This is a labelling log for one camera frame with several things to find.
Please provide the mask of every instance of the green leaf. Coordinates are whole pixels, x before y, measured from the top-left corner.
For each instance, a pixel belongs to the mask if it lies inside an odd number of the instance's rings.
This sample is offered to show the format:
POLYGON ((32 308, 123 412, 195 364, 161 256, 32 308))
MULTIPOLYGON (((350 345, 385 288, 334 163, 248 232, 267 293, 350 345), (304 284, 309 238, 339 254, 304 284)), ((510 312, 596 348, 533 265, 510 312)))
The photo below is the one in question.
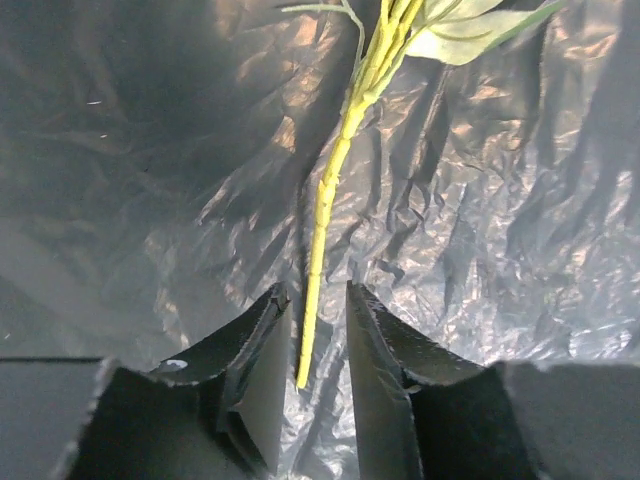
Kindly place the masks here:
POLYGON ((427 21, 433 21, 451 9, 442 19, 445 22, 458 21, 461 19, 473 18, 488 12, 492 8, 500 5, 504 0, 425 0, 422 10, 416 16, 413 23, 414 28, 424 27, 427 21))
POLYGON ((494 47, 497 47, 501 43, 506 42, 510 38, 515 37, 518 33, 523 31, 525 28, 535 25, 536 23, 543 22, 548 17, 556 13, 564 6, 564 0, 558 0, 554 3, 550 3, 542 8, 534 10, 531 12, 527 18, 525 18, 520 24, 516 25, 512 29, 504 32, 500 37, 496 38, 488 47, 487 50, 490 50, 494 47))
POLYGON ((459 22, 447 23, 445 20, 432 27, 422 27, 414 30, 406 54, 464 65, 525 28, 545 20, 561 6, 562 1, 558 1, 530 12, 502 10, 459 22))

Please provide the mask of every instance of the crumpled plastic sheet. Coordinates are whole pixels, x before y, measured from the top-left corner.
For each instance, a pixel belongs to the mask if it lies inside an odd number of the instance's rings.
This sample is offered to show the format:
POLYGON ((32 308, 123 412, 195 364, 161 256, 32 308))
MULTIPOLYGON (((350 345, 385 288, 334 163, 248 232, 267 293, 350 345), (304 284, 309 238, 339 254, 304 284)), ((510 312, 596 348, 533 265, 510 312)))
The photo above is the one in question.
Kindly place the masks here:
MULTIPOLYGON (((0 354, 151 368, 279 280, 301 317, 357 35, 283 3, 2 2, 0 354)), ((640 359, 639 21, 570 0, 471 65, 405 61, 341 176, 279 478, 357 478, 348 279, 483 364, 640 359)))

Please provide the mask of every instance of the wrinkled plastic backdrop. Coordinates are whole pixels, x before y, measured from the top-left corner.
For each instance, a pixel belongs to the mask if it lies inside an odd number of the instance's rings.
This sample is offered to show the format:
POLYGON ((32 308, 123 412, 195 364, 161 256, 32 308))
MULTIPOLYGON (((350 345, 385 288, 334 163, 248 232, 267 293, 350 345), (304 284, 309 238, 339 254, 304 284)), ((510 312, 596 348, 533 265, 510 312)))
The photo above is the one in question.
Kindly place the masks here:
MULTIPOLYGON (((151 368, 278 280, 301 316, 357 36, 283 3, 0 2, 0 354, 151 368)), ((356 478, 348 279, 476 362, 640 358, 639 21, 571 0, 471 65, 405 61, 341 177, 280 478, 356 478)))

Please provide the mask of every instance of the artificial leaf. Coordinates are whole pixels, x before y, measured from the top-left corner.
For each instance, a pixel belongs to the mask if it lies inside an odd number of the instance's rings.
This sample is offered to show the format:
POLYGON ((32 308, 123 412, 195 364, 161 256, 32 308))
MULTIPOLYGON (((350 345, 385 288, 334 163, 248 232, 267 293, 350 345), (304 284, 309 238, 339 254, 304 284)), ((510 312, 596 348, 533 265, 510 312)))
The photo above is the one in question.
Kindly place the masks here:
POLYGON ((541 22, 558 10, 556 2, 538 10, 501 10, 468 20, 438 23, 414 31, 406 54, 464 65, 487 50, 514 37, 525 28, 541 22))
POLYGON ((504 0, 425 0, 422 10, 416 16, 413 28, 424 27, 429 20, 437 19, 448 10, 451 11, 441 19, 444 22, 455 22, 461 19, 473 18, 488 12, 500 5, 504 0))

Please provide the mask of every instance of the black surface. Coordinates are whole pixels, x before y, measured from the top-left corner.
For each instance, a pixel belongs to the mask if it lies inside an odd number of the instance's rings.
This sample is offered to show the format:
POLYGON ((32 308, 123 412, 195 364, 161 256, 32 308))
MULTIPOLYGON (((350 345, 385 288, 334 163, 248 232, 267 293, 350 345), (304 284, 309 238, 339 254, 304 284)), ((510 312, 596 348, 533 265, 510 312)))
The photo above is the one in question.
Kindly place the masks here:
POLYGON ((362 285, 347 287, 347 329, 362 478, 638 478, 640 368, 483 369, 362 285))
POLYGON ((0 478, 267 478, 278 466, 288 303, 273 286, 148 374, 115 360, 0 361, 0 478))

